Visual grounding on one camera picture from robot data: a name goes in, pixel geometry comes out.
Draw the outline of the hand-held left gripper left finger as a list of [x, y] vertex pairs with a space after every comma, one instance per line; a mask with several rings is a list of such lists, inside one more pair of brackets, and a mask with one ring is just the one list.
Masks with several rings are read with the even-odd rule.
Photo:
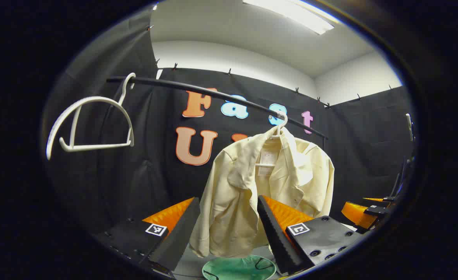
[[193, 197], [144, 219], [128, 218], [97, 234], [97, 241], [142, 271], [174, 278], [199, 213], [199, 198]]

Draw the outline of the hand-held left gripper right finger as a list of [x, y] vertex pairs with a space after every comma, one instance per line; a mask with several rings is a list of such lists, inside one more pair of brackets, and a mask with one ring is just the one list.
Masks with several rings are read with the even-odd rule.
[[257, 210], [277, 267], [289, 275], [326, 262], [362, 236], [330, 216], [311, 218], [263, 195]]

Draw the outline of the green laundry hamper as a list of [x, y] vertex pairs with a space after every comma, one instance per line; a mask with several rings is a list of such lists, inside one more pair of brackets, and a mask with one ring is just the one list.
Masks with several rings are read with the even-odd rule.
[[249, 255], [245, 258], [216, 258], [202, 268], [206, 280], [268, 280], [277, 271], [267, 258]]

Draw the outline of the cream jacket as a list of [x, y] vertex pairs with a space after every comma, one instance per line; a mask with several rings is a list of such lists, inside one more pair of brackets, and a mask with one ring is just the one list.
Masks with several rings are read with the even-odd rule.
[[[280, 139], [271, 139], [276, 129], [234, 142], [214, 159], [189, 240], [197, 257], [245, 258], [268, 245], [257, 211], [259, 195], [312, 218], [330, 214], [332, 160], [319, 146], [294, 137], [286, 128]], [[258, 176], [255, 166], [262, 151], [279, 153], [267, 177]]]

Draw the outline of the white plastic hanger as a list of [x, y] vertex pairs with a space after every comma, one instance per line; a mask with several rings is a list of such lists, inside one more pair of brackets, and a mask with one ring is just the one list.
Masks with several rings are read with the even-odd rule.
[[[53, 144], [56, 139], [56, 134], [58, 133], [60, 127], [62, 126], [65, 119], [71, 114], [74, 113], [73, 120], [72, 120], [72, 127], [70, 130], [70, 137], [69, 137], [69, 144], [65, 143], [65, 139], [60, 137], [59, 144], [61, 148], [66, 152], [78, 152], [78, 151], [95, 151], [95, 150], [102, 150], [102, 149], [113, 149], [113, 148], [120, 148], [120, 147], [133, 147], [135, 145], [134, 139], [134, 129], [131, 118], [127, 111], [123, 108], [122, 103], [127, 94], [127, 86], [128, 82], [131, 78], [135, 78], [136, 74], [134, 72], [128, 74], [126, 78], [122, 80], [121, 87], [118, 90], [120, 93], [119, 101], [115, 101], [113, 99], [102, 97], [102, 96], [90, 96], [85, 97], [76, 101], [75, 103], [71, 104], [67, 107], [56, 119], [54, 122], [51, 131], [49, 133], [47, 139], [47, 146], [46, 146], [46, 158], [49, 161], [52, 155]], [[89, 103], [107, 103], [108, 105], [117, 108], [125, 117], [127, 124], [128, 124], [128, 131], [127, 131], [127, 139], [124, 143], [115, 143], [115, 144], [106, 144], [106, 145], [76, 145], [75, 144], [75, 135], [76, 135], [76, 128], [78, 124], [79, 115], [81, 113], [81, 109], [84, 105]]]
[[[282, 110], [277, 110], [277, 118], [282, 119], [282, 123], [277, 125], [276, 133], [275, 135], [271, 136], [271, 139], [280, 139], [281, 135], [281, 129], [288, 123], [288, 117], [286, 113]], [[263, 154], [260, 156], [260, 163], [256, 163], [256, 167], [265, 167], [265, 168], [273, 168], [275, 167], [275, 164], [270, 164], [270, 159], [274, 159], [272, 156]]]

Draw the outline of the black backdrop cloth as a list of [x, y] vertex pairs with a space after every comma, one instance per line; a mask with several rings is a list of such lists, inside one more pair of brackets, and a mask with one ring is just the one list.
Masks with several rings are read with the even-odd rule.
[[[106, 78], [136, 73], [154, 78], [153, 45], [147, 26], [154, 12], [147, 7], [117, 23], [88, 45], [61, 75], [44, 114], [44, 134], [71, 103], [101, 96], [118, 101], [121, 87]], [[160, 78], [235, 94], [259, 106], [283, 105], [295, 120], [309, 111], [315, 130], [327, 135], [306, 135], [294, 124], [286, 128], [296, 138], [315, 143], [335, 167], [330, 215], [349, 224], [341, 213], [346, 201], [388, 194], [402, 160], [411, 148], [405, 113], [412, 113], [403, 86], [361, 95], [330, 108], [300, 92], [244, 75], [193, 68], [165, 69]], [[95, 151], [65, 152], [58, 142], [67, 138], [71, 120], [56, 134], [47, 162], [53, 186], [83, 227], [92, 234], [126, 218], [144, 218], [171, 205], [200, 197], [215, 156], [233, 143], [232, 135], [256, 135], [271, 127], [268, 116], [249, 108], [238, 119], [221, 113], [223, 101], [212, 98], [199, 118], [186, 118], [188, 93], [168, 87], [136, 84], [122, 103], [132, 121], [135, 144]]]

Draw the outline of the white paper garment tag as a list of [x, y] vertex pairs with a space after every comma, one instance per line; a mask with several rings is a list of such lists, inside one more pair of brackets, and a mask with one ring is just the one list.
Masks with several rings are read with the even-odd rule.
[[260, 154], [260, 159], [256, 163], [257, 175], [267, 177], [273, 172], [278, 158], [278, 152], [263, 150]]

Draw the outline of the ceiling light panel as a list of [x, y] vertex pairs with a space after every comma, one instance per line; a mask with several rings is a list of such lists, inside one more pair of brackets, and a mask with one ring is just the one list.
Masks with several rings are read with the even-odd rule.
[[334, 16], [302, 0], [242, 0], [242, 2], [280, 14], [318, 35], [333, 30], [340, 23]]

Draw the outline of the black clothes rail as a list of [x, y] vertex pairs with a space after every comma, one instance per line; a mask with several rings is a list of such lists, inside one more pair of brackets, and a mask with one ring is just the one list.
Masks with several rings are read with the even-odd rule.
[[[125, 79], [126, 79], [126, 76], [112, 76], [110, 78], [107, 78], [106, 81], [115, 83], [115, 82], [124, 81]], [[322, 148], [325, 149], [326, 147], [326, 140], [328, 140], [328, 137], [324, 135], [323, 133], [313, 128], [310, 128], [309, 126], [306, 126], [305, 124], [298, 122], [295, 119], [289, 118], [287, 115], [284, 115], [284, 113], [279, 113], [275, 110], [270, 110], [269, 108], [260, 106], [257, 103], [252, 103], [250, 101], [241, 100], [241, 99], [232, 97], [229, 94], [225, 94], [223, 92], [218, 92], [214, 90], [209, 90], [205, 87], [203, 88], [203, 87], [181, 83], [181, 82], [167, 81], [167, 80], [161, 80], [161, 79], [150, 79], [150, 78], [145, 78], [145, 77], [131, 77], [129, 81], [132, 83], [138, 83], [138, 84], [149, 85], [149, 86], [159, 86], [159, 87], [171, 88], [171, 89], [176, 89], [176, 90], [192, 91], [192, 92], [196, 92], [199, 94], [208, 95], [213, 98], [220, 99], [220, 100], [239, 103], [240, 105], [254, 108], [256, 110], [260, 110], [261, 112], [264, 112], [267, 115], [277, 117], [278, 119], [284, 120], [284, 117], [287, 117], [288, 123], [298, 126], [301, 129], [312, 131], [314, 135], [318, 135], [319, 137], [321, 137], [322, 138]]]

